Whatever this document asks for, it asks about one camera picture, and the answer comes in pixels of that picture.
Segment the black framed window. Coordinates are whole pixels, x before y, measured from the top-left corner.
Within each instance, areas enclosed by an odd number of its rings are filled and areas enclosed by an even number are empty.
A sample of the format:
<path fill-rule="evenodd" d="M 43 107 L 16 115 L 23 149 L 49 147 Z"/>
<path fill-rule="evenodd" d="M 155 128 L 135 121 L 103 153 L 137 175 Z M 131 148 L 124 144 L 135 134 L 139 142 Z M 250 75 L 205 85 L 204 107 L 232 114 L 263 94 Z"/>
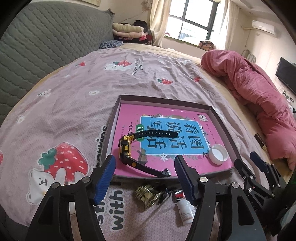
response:
<path fill-rule="evenodd" d="M 172 1 L 165 35 L 198 44 L 210 40 L 220 1 Z"/>

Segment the grey quilted headboard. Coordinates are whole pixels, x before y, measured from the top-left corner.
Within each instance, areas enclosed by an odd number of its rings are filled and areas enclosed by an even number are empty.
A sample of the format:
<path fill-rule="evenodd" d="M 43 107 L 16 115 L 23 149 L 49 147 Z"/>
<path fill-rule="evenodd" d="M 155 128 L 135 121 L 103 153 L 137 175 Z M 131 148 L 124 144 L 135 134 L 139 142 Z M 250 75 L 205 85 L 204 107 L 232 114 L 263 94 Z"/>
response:
<path fill-rule="evenodd" d="M 1 121 L 43 77 L 111 40 L 113 16 L 65 1 L 21 10 L 1 37 Z"/>

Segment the small white pill bottle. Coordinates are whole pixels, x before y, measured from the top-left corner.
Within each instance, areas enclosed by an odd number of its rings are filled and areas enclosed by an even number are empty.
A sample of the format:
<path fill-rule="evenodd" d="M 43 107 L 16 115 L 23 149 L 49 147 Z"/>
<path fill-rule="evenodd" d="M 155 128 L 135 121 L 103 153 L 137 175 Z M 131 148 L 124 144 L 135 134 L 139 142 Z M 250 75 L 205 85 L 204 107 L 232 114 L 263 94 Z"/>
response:
<path fill-rule="evenodd" d="M 181 217 L 183 225 L 188 225 L 193 222 L 196 208 L 191 205 L 186 199 L 182 199 L 177 202 L 177 207 L 179 210 L 179 215 Z"/>

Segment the stack of folded blankets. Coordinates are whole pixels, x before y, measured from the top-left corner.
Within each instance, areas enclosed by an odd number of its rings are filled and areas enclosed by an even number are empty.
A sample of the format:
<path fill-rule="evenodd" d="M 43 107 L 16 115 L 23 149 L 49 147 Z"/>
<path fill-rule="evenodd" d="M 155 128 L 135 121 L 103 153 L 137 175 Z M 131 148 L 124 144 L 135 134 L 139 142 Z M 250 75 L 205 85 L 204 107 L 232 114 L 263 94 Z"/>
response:
<path fill-rule="evenodd" d="M 153 44 L 153 35 L 147 23 L 142 20 L 136 20 L 133 24 L 113 23 L 112 32 L 114 40 L 124 43 L 135 44 Z"/>

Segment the pink strawberry print bedsheet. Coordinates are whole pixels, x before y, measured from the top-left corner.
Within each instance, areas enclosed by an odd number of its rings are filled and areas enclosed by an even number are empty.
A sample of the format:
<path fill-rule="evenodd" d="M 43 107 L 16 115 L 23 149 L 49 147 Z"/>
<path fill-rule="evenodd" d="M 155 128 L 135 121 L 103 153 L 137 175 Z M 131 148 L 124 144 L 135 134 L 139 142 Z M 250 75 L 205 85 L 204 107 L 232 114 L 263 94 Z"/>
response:
<path fill-rule="evenodd" d="M 94 168 L 121 94 L 212 106 L 243 160 L 266 185 L 248 157 L 252 151 L 267 157 L 254 138 L 259 131 L 255 117 L 199 63 L 178 54 L 114 48 L 92 52 L 40 81 L 1 126 L 1 221 L 11 236 L 25 239 L 50 183 L 67 183 L 80 174 L 75 162 L 58 164 L 57 174 L 45 172 L 42 154 L 61 143 L 72 144 Z"/>

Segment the black red white tube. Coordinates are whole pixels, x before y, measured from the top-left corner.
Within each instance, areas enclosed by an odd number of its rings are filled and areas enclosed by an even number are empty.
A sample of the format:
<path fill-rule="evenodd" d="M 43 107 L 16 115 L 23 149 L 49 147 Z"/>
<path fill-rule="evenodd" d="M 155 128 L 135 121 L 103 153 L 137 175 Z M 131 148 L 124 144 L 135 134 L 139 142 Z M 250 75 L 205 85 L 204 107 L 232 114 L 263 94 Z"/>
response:
<path fill-rule="evenodd" d="M 172 196 L 173 196 L 173 202 L 174 203 L 177 203 L 177 202 L 185 199 L 184 192 L 183 192 L 183 190 L 180 190 L 180 189 L 173 191 Z"/>

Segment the dark cardboard box tray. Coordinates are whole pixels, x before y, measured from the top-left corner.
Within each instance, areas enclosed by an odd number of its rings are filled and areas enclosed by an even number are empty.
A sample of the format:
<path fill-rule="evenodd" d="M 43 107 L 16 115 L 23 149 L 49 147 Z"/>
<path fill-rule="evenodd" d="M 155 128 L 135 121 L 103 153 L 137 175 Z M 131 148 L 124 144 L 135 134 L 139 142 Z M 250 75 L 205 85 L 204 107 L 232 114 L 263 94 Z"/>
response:
<path fill-rule="evenodd" d="M 110 152 L 110 149 L 112 145 L 109 143 L 109 137 L 113 133 L 113 122 L 115 115 L 118 111 L 119 105 L 121 103 L 132 103 L 132 104 L 140 104 L 140 105 L 151 105 L 151 106 L 160 106 L 160 107 L 180 107 L 180 108 L 185 108 L 185 109 L 194 109 L 194 108 L 200 108 L 202 110 L 208 110 L 212 108 L 214 111 L 215 109 L 211 106 L 204 105 L 204 104 L 198 104 L 198 103 L 191 103 L 191 102 L 186 102 L 186 101 L 179 101 L 179 100 L 172 100 L 172 99 L 164 99 L 164 98 L 156 98 L 156 97 L 147 97 L 147 96 L 136 96 L 136 95 L 120 95 L 113 107 L 113 110 L 111 112 L 111 116 L 108 122 L 108 126 L 104 129 L 102 135 L 97 139 L 98 142 L 98 154 L 97 154 L 97 160 L 102 163 L 104 159 L 108 155 L 112 155 Z M 224 125 L 226 129 L 226 135 L 230 136 L 230 133 L 228 132 L 226 126 Z M 162 138 L 176 138 L 178 136 L 178 133 L 175 131 L 158 131 L 158 130 L 153 130 L 153 131 L 141 131 L 137 133 L 129 133 L 127 135 L 123 135 L 119 139 L 119 160 L 125 165 L 128 165 L 132 168 L 135 168 L 139 171 L 142 171 L 146 174 L 149 174 L 149 178 L 137 178 L 137 179 L 154 179 L 156 176 L 160 173 L 162 173 L 164 170 L 168 169 L 163 169 L 162 171 L 158 171 L 153 168 L 149 168 L 142 163 L 136 161 L 134 158 L 131 157 L 131 150 L 130 150 L 130 145 L 132 141 L 137 140 L 139 138 L 144 138 L 144 137 L 162 137 Z M 230 144 L 233 147 L 233 151 L 236 155 L 236 158 L 233 160 L 233 164 L 236 159 L 240 158 L 240 153 L 238 152 L 238 149 L 231 138 Z M 126 179 L 136 179 L 136 178 L 127 178 L 127 177 L 122 177 L 116 175 L 116 177 L 119 178 L 126 178 Z"/>

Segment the cream curtain right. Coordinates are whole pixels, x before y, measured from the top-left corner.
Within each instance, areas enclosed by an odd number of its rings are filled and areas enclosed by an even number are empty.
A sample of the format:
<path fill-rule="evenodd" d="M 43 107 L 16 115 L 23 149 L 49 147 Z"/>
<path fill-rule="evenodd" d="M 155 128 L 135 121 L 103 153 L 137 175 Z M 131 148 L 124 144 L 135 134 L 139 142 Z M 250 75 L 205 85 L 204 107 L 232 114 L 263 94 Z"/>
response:
<path fill-rule="evenodd" d="M 233 42 L 239 11 L 240 7 L 236 3 L 227 1 L 225 50 L 230 50 L 230 46 Z"/>

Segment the cream curtain left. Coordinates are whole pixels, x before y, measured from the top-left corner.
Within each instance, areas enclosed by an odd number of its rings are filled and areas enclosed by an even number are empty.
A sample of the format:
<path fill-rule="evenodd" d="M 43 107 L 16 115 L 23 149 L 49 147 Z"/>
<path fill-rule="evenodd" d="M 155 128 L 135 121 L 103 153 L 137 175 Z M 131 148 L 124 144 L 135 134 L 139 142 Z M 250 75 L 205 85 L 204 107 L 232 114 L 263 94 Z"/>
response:
<path fill-rule="evenodd" d="M 153 0 L 149 27 L 153 33 L 153 45 L 162 47 L 168 18 L 170 15 L 171 0 Z"/>

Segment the black television screen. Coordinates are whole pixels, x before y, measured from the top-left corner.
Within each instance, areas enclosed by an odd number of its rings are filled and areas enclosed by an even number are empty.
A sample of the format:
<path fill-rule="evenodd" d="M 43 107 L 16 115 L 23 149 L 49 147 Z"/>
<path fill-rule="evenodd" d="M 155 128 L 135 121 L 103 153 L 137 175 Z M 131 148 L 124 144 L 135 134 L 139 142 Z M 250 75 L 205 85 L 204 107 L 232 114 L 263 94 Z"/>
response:
<path fill-rule="evenodd" d="M 283 57 L 280 58 L 276 77 L 288 87 L 288 89 L 295 94 L 296 91 L 296 65 L 290 61 L 285 60 Z"/>

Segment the pink rolled duvet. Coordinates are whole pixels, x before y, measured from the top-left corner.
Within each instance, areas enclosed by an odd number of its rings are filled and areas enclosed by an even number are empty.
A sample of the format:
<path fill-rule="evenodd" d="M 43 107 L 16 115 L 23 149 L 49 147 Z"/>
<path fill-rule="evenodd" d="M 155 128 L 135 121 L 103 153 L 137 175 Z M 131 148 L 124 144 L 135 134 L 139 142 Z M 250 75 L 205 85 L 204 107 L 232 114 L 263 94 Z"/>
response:
<path fill-rule="evenodd" d="M 289 169 L 294 170 L 295 119 L 269 76 L 235 51 L 208 51 L 201 66 L 223 80 L 233 96 L 255 115 L 270 158 L 286 158 Z"/>

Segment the gold metallic round fitting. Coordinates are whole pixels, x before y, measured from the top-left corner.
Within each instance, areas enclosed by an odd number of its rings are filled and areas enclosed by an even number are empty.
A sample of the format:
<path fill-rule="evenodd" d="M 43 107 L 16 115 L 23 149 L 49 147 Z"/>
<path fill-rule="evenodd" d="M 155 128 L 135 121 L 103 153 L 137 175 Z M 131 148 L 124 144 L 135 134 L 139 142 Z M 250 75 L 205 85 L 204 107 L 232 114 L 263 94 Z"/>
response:
<path fill-rule="evenodd" d="M 135 198 L 144 203 L 145 209 L 151 208 L 158 202 L 162 192 L 154 189 L 152 185 L 139 186 L 135 191 Z"/>

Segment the cream curtain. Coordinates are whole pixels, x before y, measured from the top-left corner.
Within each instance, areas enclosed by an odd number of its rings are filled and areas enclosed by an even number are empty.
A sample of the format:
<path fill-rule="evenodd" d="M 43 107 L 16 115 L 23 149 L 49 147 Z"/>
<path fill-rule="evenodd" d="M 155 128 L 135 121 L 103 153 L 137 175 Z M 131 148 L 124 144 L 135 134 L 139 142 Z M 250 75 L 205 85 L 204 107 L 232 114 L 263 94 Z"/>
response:
<path fill-rule="evenodd" d="M 233 42 L 239 11 L 240 7 L 236 3 L 227 1 L 225 50 L 230 50 L 230 46 Z"/>
<path fill-rule="evenodd" d="M 168 18 L 170 15 L 171 0 L 153 0 L 149 27 L 153 33 L 153 45 L 162 47 Z"/>

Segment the black gold label tag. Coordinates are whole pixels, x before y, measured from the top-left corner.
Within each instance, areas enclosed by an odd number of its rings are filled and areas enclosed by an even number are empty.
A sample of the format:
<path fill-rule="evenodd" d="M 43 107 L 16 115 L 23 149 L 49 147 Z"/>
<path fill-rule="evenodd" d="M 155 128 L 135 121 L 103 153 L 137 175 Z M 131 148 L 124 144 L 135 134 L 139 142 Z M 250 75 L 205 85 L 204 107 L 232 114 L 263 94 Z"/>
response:
<path fill-rule="evenodd" d="M 265 144 L 265 142 L 263 141 L 262 137 L 259 135 L 259 133 L 256 133 L 254 135 L 255 139 L 257 140 L 257 142 L 259 143 L 260 147 L 267 152 L 267 146 Z"/>

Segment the white wall air conditioner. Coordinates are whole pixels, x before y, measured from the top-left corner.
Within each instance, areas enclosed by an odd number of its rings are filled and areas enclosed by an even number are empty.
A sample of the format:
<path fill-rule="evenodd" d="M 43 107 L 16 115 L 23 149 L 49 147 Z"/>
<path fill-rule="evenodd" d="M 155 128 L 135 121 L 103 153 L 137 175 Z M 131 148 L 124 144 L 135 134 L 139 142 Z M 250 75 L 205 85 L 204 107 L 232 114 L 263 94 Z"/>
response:
<path fill-rule="evenodd" d="M 272 35 L 276 35 L 276 28 L 274 27 L 274 25 L 270 25 L 270 24 L 267 24 L 264 22 L 253 20 L 252 27 L 254 29 L 264 31 L 264 32 L 267 32 Z"/>

